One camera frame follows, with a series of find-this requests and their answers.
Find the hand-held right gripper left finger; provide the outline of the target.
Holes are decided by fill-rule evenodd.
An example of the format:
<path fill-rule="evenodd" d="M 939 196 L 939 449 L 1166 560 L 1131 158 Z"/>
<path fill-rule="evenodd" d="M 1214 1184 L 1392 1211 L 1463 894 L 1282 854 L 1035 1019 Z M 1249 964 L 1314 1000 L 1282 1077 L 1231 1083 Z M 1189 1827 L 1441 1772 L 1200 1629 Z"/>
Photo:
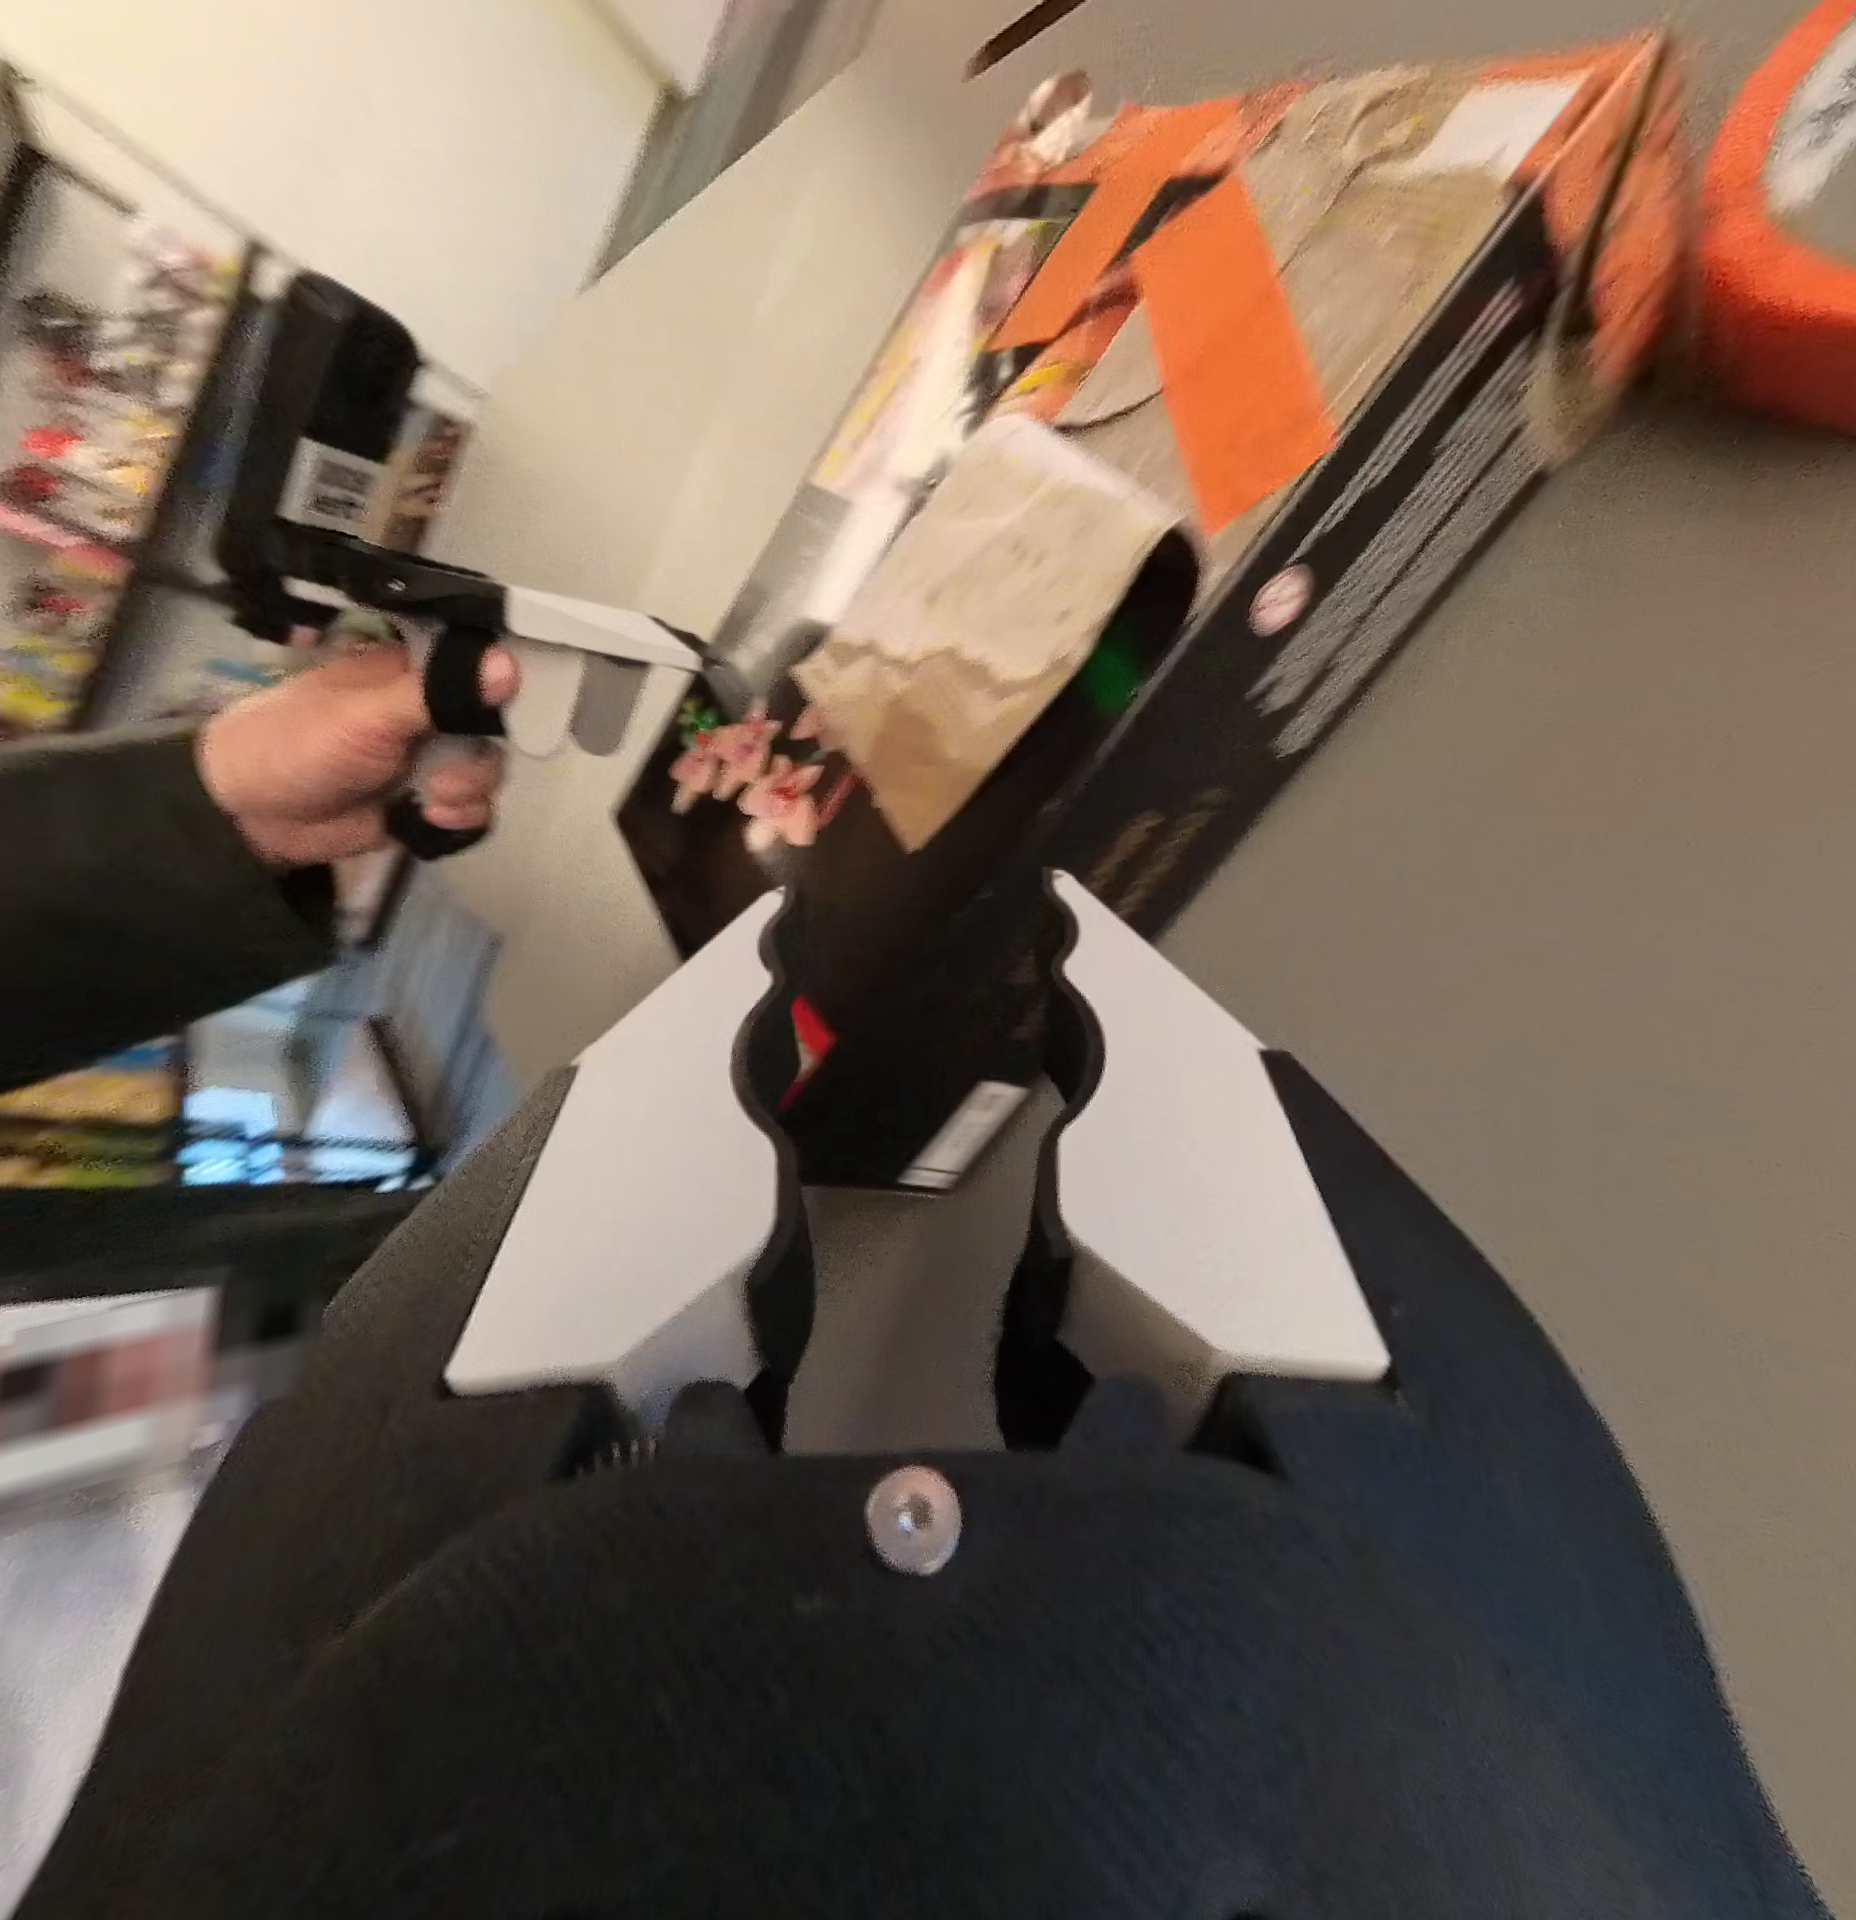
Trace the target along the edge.
<path fill-rule="evenodd" d="M 679 1391 L 743 1392 L 771 1444 L 815 1329 L 794 1147 L 754 1083 L 786 998 L 783 889 L 573 1062 L 443 1363 L 456 1399 L 597 1387 L 638 1437 Z"/>

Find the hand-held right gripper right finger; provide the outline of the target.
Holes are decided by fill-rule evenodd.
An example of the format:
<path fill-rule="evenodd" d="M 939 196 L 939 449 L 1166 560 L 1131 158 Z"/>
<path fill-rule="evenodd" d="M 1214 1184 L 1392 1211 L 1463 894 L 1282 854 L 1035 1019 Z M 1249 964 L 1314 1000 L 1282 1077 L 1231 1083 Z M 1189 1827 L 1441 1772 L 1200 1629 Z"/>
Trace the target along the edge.
<path fill-rule="evenodd" d="M 1027 1234 L 994 1344 L 1008 1448 L 1056 1448 L 1127 1378 L 1172 1443 L 1234 1378 L 1373 1387 L 1389 1348 L 1279 1101 L 1270 1051 L 1083 879 L 1049 868 Z"/>

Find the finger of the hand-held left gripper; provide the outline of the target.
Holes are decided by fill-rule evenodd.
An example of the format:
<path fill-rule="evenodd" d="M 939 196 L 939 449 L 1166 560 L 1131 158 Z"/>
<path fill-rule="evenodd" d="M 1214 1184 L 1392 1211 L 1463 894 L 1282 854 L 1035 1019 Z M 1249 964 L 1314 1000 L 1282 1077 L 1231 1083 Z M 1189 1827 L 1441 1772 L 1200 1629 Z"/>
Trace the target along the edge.
<path fill-rule="evenodd" d="M 520 642 L 656 669 L 701 667 L 701 642 L 647 612 L 528 586 L 505 586 L 501 599 L 505 632 Z"/>

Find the black flower-print cardboard box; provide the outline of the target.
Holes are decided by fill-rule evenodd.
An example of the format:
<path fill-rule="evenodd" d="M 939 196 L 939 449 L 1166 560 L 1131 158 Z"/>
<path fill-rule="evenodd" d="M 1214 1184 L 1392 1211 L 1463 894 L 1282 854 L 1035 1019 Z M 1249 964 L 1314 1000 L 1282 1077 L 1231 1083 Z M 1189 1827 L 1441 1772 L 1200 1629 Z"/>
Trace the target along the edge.
<path fill-rule="evenodd" d="M 1155 937 L 1665 329 L 1665 29 L 1227 92 L 1237 123 L 1067 329 L 993 351 L 1087 196 L 1086 148 L 1182 106 L 1101 102 L 1079 71 L 1027 95 L 621 802 L 679 957 L 758 894 L 797 901 L 761 1096 L 812 1184 L 961 1181 L 1041 1066 L 1035 871 Z M 1204 535 L 1131 254 L 1231 171 L 1336 443 Z"/>

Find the orange tape roll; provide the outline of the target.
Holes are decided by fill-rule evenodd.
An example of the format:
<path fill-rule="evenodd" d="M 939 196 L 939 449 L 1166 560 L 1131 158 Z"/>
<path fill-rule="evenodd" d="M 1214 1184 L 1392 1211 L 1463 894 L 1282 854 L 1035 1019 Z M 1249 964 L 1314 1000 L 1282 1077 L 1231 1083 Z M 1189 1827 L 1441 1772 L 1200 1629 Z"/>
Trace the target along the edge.
<path fill-rule="evenodd" d="M 1856 246 L 1815 214 L 1856 166 L 1856 1 L 1815 1 L 1758 63 L 1707 150 L 1696 340 L 1736 405 L 1856 438 Z"/>

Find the person's left hand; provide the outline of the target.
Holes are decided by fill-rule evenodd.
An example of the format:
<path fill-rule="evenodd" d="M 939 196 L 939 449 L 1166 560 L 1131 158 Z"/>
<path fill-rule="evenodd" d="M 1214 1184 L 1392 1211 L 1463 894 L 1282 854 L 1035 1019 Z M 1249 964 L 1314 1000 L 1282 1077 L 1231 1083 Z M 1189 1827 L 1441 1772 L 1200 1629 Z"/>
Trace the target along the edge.
<path fill-rule="evenodd" d="M 436 741 L 421 672 L 392 642 L 324 650 L 224 708 L 195 735 L 195 767 L 244 845 L 276 868 L 383 849 L 399 795 L 434 828 L 486 830 L 506 778 L 499 745 Z"/>

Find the black shelving rack with goods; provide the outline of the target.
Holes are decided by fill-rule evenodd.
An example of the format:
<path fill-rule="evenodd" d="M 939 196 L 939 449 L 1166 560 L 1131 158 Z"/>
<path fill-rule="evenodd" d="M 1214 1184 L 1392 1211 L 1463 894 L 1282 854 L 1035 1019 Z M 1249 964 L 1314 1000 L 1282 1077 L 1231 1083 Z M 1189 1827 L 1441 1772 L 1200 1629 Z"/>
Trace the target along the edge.
<path fill-rule="evenodd" d="M 0 745 L 279 678 L 213 543 L 292 270 L 0 60 Z"/>

